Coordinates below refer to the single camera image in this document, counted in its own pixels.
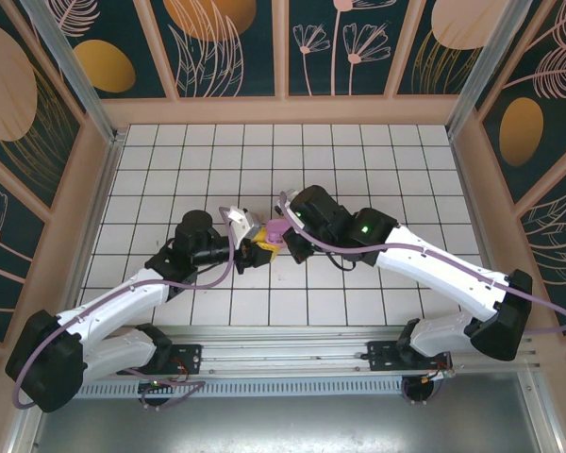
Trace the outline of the aluminium mounting rail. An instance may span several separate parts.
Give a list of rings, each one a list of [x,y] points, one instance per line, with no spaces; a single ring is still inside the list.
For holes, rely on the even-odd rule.
[[[161,329],[175,344],[200,344],[201,377],[366,376],[360,355],[374,341],[395,342],[400,327],[214,327]]]

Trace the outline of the dark cream circle wall panel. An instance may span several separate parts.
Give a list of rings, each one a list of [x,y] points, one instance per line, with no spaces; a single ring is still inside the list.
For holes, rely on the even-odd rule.
[[[80,124],[0,6],[0,162],[50,207]]]
[[[425,0],[397,93],[460,93],[508,0]]]

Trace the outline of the pink earbud charging case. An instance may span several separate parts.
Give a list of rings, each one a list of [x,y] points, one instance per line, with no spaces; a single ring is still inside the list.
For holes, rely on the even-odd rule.
[[[286,219],[273,219],[265,224],[266,238],[265,242],[278,247],[286,245],[283,235],[291,228],[290,223]]]

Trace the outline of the aluminium side rail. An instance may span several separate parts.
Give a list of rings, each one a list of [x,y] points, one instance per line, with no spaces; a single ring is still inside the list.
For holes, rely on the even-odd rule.
[[[482,215],[478,211],[474,190],[468,180],[467,167],[459,153],[455,139],[450,137],[449,143],[458,167],[461,187],[467,197],[466,203],[474,222],[474,235],[482,260],[487,268],[496,269],[496,259],[485,231]],[[524,357],[518,357],[515,361],[519,364],[516,376],[524,399],[525,410],[540,452],[566,453],[566,435],[543,377],[541,364],[538,361],[530,363]]]
[[[81,230],[72,269],[65,280],[63,295],[57,305],[50,311],[61,312],[74,308],[82,287],[82,279],[86,274],[104,209],[108,203],[108,195],[117,172],[119,159],[125,143],[126,131],[116,132],[114,141],[107,147],[95,189],[92,193],[86,224]],[[0,453],[33,453],[37,432],[42,421],[43,412],[38,406],[25,411],[15,411],[15,417],[8,432],[5,445]]]

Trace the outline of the aluminium corner post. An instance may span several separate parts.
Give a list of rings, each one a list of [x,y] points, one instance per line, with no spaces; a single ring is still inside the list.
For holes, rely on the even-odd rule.
[[[507,53],[513,41],[513,36],[520,28],[524,16],[530,8],[530,3],[531,0],[527,0],[525,6],[520,6],[518,0],[509,0],[503,9],[491,36],[463,85],[458,101],[447,121],[447,138],[450,143],[458,136],[473,112],[475,102],[483,93],[488,81]]]
[[[117,138],[117,128],[108,118],[98,94],[76,58],[73,48],[59,30],[49,7],[44,0],[21,0],[21,4],[101,136],[109,144],[113,144]]]

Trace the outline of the dark pink flower wall panel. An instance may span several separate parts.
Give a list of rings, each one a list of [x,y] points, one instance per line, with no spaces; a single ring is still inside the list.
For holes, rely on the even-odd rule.
[[[25,286],[44,221],[0,184],[0,343]]]
[[[289,0],[289,95],[386,90],[410,0]]]

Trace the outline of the dark orange circle leaf panel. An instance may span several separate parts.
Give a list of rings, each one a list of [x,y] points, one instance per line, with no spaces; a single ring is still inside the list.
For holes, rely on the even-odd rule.
[[[150,0],[180,98],[275,94],[272,0]]]

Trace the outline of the dark feather oval wall panel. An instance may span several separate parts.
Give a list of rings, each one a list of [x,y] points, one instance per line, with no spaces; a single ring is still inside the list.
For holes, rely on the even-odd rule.
[[[510,70],[482,126],[518,202],[566,156],[566,0],[551,0],[505,63]]]

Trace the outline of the grey metal base sheet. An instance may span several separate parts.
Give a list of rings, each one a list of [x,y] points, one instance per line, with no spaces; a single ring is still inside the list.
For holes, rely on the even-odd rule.
[[[397,394],[193,397],[163,412],[77,399],[29,412],[10,453],[566,453],[536,373],[449,378],[425,403]]]

